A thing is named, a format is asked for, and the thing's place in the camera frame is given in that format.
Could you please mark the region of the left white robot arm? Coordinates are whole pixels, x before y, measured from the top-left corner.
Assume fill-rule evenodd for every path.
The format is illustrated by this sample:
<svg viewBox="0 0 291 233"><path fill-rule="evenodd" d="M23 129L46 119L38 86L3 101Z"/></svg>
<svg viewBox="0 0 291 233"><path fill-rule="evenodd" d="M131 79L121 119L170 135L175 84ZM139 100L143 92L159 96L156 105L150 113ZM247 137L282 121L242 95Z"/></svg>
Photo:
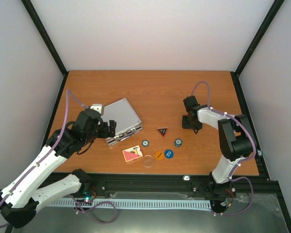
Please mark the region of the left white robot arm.
<svg viewBox="0 0 291 233"><path fill-rule="evenodd" d="M43 188L40 185L73 154L85 153L97 138L115 135L116 122L104 122L102 111L86 108L75 121L64 120L46 141L34 161L7 187L0 190L0 214L7 225L21 228L53 201L69 194L79 193L91 198L95 195L90 176L76 169L65 178Z"/></svg>

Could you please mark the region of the pink yellow card deck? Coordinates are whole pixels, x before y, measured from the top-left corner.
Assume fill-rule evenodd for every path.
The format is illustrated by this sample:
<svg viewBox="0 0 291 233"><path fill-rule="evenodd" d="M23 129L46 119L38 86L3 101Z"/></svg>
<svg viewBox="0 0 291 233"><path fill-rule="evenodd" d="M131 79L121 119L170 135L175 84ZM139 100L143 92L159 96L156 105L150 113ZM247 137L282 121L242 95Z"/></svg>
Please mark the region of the pink yellow card deck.
<svg viewBox="0 0 291 233"><path fill-rule="evenodd" d="M143 157L140 146L134 146L122 151L125 162L131 162Z"/></svg>

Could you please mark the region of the aluminium poker case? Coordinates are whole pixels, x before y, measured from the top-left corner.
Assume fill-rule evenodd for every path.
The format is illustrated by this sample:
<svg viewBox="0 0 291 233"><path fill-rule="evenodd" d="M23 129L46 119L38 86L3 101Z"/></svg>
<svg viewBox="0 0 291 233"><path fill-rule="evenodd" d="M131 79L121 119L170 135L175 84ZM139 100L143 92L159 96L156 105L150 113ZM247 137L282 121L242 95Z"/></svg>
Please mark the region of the aluminium poker case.
<svg viewBox="0 0 291 233"><path fill-rule="evenodd" d="M142 121L126 98L105 106L102 119L116 122L115 136L106 139L109 147L136 135L143 129Z"/></svg>

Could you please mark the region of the black aluminium frame rail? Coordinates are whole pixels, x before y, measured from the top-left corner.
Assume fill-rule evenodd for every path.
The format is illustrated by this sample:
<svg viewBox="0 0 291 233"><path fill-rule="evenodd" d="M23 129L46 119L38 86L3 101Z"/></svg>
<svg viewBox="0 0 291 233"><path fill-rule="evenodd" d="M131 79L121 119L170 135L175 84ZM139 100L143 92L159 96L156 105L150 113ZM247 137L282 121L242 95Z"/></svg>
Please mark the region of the black aluminium frame rail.
<svg viewBox="0 0 291 233"><path fill-rule="evenodd" d="M38 188L45 187L66 177L68 173L53 172ZM193 175L189 181L184 181L181 175L138 175L138 174L89 174L91 185L97 196L108 197L117 192L137 193L179 193L187 194L193 198L205 200L222 200L228 197L225 188L219 194L210 194L209 176ZM267 180L266 177L249 176L254 194L276 194L282 198L282 192L277 181ZM234 197L240 194L250 194L250 186L247 180L239 180L228 187L235 188Z"/></svg>

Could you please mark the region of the orange big blind button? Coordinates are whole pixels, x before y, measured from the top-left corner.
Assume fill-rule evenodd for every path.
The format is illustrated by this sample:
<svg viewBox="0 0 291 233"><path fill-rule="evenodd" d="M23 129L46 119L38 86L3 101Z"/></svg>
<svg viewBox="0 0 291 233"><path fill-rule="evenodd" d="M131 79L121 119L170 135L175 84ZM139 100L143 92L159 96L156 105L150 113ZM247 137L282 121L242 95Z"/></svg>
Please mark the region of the orange big blind button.
<svg viewBox="0 0 291 233"><path fill-rule="evenodd" d="M164 152L163 152L163 151L157 151L157 152L155 153L155 158L156 158L157 160L162 160L162 159L164 159Z"/></svg>

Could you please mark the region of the blue green chip stack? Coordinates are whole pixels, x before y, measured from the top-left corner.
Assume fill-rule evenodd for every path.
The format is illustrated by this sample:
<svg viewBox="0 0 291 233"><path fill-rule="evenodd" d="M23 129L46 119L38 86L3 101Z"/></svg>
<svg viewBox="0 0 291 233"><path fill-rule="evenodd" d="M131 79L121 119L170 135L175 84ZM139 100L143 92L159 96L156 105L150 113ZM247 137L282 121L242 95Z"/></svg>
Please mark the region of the blue green chip stack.
<svg viewBox="0 0 291 233"><path fill-rule="evenodd" d="M180 147L181 145L182 145L182 140L181 139L176 139L175 141L174 141L174 145L176 146L176 147Z"/></svg>

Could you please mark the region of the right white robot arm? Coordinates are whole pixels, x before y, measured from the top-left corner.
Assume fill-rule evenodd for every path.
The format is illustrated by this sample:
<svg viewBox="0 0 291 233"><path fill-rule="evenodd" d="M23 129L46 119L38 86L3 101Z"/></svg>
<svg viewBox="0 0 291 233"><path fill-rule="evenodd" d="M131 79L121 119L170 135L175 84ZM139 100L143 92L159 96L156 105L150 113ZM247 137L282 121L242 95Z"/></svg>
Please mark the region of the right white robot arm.
<svg viewBox="0 0 291 233"><path fill-rule="evenodd" d="M229 115L210 106L201 105L195 96L183 100L187 114L182 116L182 128L197 134L207 124L218 130L221 158L209 174L205 185L211 196L218 196L230 186L232 177L243 161L255 157L257 144L245 115Z"/></svg>

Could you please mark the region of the clear round dealer button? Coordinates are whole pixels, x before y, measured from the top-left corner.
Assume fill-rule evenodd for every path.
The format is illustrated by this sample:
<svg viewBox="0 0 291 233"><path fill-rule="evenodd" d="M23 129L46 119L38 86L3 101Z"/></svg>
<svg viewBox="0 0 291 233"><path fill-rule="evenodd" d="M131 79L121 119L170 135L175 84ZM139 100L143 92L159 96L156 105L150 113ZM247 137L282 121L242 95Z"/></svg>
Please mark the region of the clear round dealer button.
<svg viewBox="0 0 291 233"><path fill-rule="evenodd" d="M146 168L152 167L154 162L155 159L151 155L145 155L142 160L143 166Z"/></svg>

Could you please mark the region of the triangular all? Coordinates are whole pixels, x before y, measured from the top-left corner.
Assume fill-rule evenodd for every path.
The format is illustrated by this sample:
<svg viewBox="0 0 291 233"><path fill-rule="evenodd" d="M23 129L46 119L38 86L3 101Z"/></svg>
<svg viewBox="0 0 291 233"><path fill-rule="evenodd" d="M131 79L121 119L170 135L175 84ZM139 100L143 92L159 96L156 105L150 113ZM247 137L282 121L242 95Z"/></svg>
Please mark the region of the triangular all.
<svg viewBox="0 0 291 233"><path fill-rule="evenodd" d="M162 136L162 137L165 137L166 136L166 133L168 131L168 127L160 127L160 128L157 128L157 131L158 133Z"/></svg>

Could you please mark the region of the blue small blind button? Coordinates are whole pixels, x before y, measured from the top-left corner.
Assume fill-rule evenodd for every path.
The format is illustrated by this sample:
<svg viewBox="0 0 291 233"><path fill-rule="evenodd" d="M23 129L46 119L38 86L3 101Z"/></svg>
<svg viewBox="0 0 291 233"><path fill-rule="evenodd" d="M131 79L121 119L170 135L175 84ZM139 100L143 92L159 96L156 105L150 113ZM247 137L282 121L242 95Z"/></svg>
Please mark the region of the blue small blind button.
<svg viewBox="0 0 291 233"><path fill-rule="evenodd" d="M174 157L174 152L171 149L167 149L164 151L164 156L167 159L172 159Z"/></svg>

